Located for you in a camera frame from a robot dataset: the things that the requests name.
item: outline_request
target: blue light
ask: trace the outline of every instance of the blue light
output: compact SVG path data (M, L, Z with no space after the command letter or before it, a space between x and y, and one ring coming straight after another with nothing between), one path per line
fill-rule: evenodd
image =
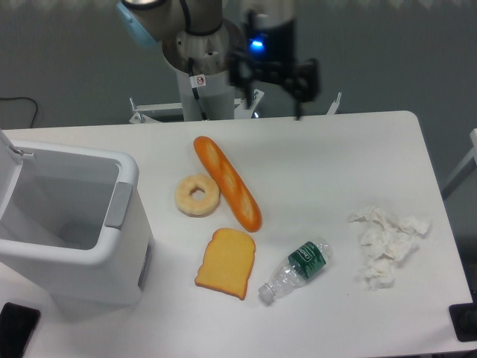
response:
M250 44L250 50L252 52L263 52L265 47L263 46L263 42L260 40L252 40Z
M258 41L258 40L254 40L252 41L252 46L253 47L263 47L263 42L262 41Z

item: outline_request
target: white trash bin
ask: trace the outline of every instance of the white trash bin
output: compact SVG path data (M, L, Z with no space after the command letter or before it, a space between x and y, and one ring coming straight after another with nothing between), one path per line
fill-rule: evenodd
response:
M0 262L52 295L132 304L154 246L128 154L0 130Z

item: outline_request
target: plastic water bottle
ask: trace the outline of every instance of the plastic water bottle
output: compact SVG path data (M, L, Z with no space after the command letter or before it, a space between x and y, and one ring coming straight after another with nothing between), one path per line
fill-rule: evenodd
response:
M260 298L269 305L297 287L305 286L329 262L332 254L331 246L322 238L300 246L278 265L270 280L259 288Z

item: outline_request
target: bottle cap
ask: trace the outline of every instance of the bottle cap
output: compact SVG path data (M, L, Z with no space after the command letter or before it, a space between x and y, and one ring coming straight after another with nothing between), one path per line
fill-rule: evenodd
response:
M274 292L271 290L271 287L268 284L265 284L259 288L259 296L267 305L274 301Z

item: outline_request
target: warning sticker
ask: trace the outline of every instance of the warning sticker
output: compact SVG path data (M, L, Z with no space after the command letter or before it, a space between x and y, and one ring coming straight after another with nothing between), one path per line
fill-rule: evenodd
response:
M203 87L206 85L205 75L191 76L190 79L192 88Z

